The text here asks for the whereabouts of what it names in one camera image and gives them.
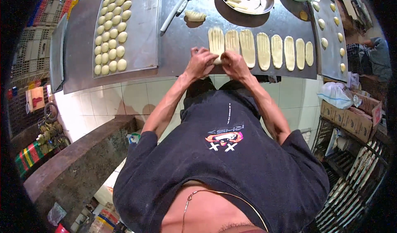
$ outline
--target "knife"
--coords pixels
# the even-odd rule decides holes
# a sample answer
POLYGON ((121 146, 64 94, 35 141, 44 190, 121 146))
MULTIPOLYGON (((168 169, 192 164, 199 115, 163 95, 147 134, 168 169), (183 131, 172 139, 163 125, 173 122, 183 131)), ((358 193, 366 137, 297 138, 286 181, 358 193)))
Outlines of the knife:
POLYGON ((176 12, 176 16, 179 16, 182 13, 182 11, 186 8, 187 2, 189 2, 189 0, 185 0, 182 3, 181 7, 179 7, 178 11, 176 12))
POLYGON ((179 7, 181 7, 181 4, 184 2, 185 0, 179 0, 178 3, 172 8, 172 11, 170 12, 170 14, 168 15, 166 21, 163 23, 163 26, 161 26, 160 31, 161 32, 165 32, 168 28, 168 26, 170 25, 172 19, 174 18, 176 11, 178 10, 179 7))

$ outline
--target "gold necklace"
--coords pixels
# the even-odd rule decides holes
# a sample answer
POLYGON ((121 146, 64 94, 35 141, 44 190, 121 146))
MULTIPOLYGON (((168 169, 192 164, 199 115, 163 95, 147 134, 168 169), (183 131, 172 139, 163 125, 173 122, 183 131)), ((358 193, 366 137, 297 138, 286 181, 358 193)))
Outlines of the gold necklace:
POLYGON ((183 231, 185 230, 185 214, 186 214, 186 210, 187 210, 187 205, 189 204, 189 201, 192 200, 192 196, 193 196, 193 195, 195 195, 195 194, 198 193, 198 192, 202 192, 202 191, 205 191, 205 192, 213 192, 213 193, 218 193, 218 194, 226 194, 226 195, 233 196, 233 197, 235 197, 235 198, 239 198, 239 199, 241 199, 242 201, 246 202, 246 204, 249 205, 249 206, 251 206, 251 208, 256 212, 256 214, 258 215, 258 217, 261 219, 262 224, 265 226, 266 231, 269 232, 269 231, 268 231, 268 228, 267 228, 266 225, 265 225, 265 222, 263 221, 262 217, 259 215, 258 211, 257 211, 250 203, 248 203, 247 201, 243 200, 242 198, 240 198, 240 197, 238 197, 238 196, 236 196, 236 195, 233 195, 233 194, 230 194, 230 193, 227 193, 227 192, 218 192, 218 191, 214 191, 214 190, 203 189, 203 190, 194 191, 194 192, 193 192, 192 194, 190 194, 190 196, 187 198, 186 206, 185 206, 185 211, 183 212, 182 233, 183 233, 183 231))

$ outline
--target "hand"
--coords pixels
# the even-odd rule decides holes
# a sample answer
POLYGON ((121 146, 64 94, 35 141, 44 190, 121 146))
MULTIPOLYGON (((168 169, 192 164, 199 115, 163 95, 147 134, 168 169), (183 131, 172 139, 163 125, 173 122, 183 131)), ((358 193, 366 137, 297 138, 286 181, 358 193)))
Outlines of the hand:
POLYGON ((185 69, 185 75, 192 81, 208 75, 214 68, 213 62, 219 55, 212 54, 208 49, 197 47, 190 49, 191 59, 185 69))
POLYGON ((225 51, 221 55, 222 68, 234 80, 242 81, 251 76, 251 72, 241 55, 225 51))

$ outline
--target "person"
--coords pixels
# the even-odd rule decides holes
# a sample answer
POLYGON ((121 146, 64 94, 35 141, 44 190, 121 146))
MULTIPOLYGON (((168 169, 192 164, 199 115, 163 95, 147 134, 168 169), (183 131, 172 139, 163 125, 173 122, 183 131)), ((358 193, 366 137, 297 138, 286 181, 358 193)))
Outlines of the person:
POLYGON ((223 53, 233 80, 208 90, 201 78, 216 58, 191 49, 186 70, 128 150, 116 210, 134 232, 299 232, 327 199, 325 169, 242 56, 223 53), (181 124, 157 144, 185 91, 181 124))
POLYGON ((388 82, 392 76, 389 48, 381 37, 373 37, 363 44, 348 44, 347 62, 349 71, 380 82, 388 82))

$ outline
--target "metal bowl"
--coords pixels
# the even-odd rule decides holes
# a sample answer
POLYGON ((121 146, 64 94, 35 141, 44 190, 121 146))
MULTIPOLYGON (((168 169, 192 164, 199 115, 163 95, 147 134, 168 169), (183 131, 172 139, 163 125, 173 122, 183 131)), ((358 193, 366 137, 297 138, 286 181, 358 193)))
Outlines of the metal bowl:
POLYGON ((256 13, 253 14, 241 11, 238 12, 248 15, 262 15, 269 12, 273 8, 274 0, 242 0, 240 4, 248 7, 249 9, 256 10, 256 13))

